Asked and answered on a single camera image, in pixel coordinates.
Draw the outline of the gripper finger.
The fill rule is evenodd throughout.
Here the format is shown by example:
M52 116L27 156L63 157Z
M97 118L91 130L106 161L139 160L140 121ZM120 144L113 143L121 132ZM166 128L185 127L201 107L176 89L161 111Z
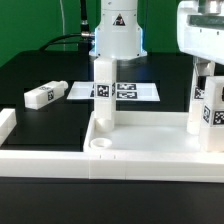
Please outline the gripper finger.
M202 62L197 65L197 87L199 89L205 89L206 78L213 76L214 71L215 63L212 61Z

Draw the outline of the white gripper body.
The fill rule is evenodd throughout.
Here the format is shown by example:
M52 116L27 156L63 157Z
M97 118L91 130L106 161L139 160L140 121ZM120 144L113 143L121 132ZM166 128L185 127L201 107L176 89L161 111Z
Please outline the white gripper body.
M181 52L224 65L224 0L181 1L177 43Z

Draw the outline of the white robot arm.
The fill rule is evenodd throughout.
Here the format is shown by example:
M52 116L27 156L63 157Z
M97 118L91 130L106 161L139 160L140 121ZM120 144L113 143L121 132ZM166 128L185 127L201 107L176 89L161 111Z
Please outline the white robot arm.
M91 57L130 61L147 56L137 22L138 0L101 0ZM187 0L177 7L181 52L224 65L224 0Z

